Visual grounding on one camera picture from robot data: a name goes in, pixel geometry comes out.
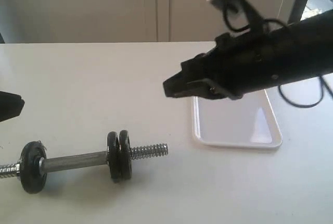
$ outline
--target white table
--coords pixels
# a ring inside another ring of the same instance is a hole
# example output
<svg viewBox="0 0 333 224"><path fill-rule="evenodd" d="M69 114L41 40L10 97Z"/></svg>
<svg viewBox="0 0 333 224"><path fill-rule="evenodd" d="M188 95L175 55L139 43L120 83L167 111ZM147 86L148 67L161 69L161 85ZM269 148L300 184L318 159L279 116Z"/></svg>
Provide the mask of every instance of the white table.
<svg viewBox="0 0 333 224"><path fill-rule="evenodd" d="M108 132L121 129L132 146L169 145L167 157L134 161L132 180L121 184L110 181L107 166L50 173L37 195L3 179L0 222L332 223L332 100L296 109L269 90L284 137L275 152L198 144L190 99L166 98L162 82L212 46L0 45L0 89L25 100L19 117L0 123L1 163L36 140L48 157L102 151ZM286 91L295 98L300 89Z"/></svg>

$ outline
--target dumbbell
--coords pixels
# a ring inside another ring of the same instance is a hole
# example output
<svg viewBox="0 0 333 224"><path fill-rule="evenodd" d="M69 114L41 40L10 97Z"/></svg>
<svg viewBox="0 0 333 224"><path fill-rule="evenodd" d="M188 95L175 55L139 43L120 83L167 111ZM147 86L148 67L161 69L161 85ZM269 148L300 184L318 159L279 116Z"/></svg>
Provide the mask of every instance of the dumbbell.
<svg viewBox="0 0 333 224"><path fill-rule="evenodd" d="M109 165L114 183L132 177L132 160L168 154L167 144L156 144L131 148L129 133L122 130L107 137L107 150L89 154L46 158L41 141L29 142L22 150L17 163L0 165L0 178L18 177L23 189L29 194L40 192L45 185L47 173Z"/></svg>

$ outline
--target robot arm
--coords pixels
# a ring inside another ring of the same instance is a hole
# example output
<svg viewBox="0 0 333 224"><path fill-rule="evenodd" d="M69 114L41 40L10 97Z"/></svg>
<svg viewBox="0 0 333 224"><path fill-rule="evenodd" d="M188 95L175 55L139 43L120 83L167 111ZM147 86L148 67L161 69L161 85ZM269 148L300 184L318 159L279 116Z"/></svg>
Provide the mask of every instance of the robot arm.
<svg viewBox="0 0 333 224"><path fill-rule="evenodd" d="M246 93L333 72L333 10L284 25L263 19L246 0L208 0L223 13L231 31L216 46L181 63L182 71L163 83L167 97L240 99ZM228 13L245 13L249 24L234 29ZM270 24L282 28L270 30Z"/></svg>

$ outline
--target black weight plate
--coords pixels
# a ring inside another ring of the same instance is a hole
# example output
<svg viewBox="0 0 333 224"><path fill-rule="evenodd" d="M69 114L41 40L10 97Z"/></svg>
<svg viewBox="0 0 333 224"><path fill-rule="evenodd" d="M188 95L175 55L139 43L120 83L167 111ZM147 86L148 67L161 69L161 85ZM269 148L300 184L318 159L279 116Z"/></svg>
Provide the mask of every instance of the black weight plate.
<svg viewBox="0 0 333 224"><path fill-rule="evenodd" d="M114 183L118 183L121 180L121 172L119 162L119 141L116 132L110 132L108 134L108 164L111 179Z"/></svg>
<svg viewBox="0 0 333 224"><path fill-rule="evenodd" d="M36 194L45 186L47 174L40 175L41 157L46 159L45 148L40 141L29 142L21 153L20 179L23 189L29 194Z"/></svg>
<svg viewBox="0 0 333 224"><path fill-rule="evenodd" d="M119 161L121 174L124 180L129 180L132 177L132 161L130 157L130 138L127 130L122 130L119 133Z"/></svg>

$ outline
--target white tray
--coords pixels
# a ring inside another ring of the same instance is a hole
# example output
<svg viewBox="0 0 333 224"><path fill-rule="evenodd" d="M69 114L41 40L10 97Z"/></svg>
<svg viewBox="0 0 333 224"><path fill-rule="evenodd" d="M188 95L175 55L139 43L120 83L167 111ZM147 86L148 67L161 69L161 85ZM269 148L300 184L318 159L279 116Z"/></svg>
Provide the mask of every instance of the white tray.
<svg viewBox="0 0 333 224"><path fill-rule="evenodd" d="M282 144L265 90L237 101L193 97L193 131L195 138L206 145L277 148Z"/></svg>

